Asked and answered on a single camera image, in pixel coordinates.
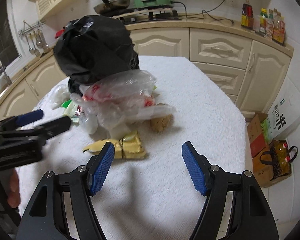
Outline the person's left hand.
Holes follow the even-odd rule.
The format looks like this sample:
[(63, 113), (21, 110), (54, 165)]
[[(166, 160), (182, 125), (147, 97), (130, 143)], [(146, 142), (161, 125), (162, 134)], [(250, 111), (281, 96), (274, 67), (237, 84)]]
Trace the person's left hand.
[(7, 203), (11, 208), (15, 209), (20, 205), (19, 177), (15, 168), (11, 169), (8, 188)]

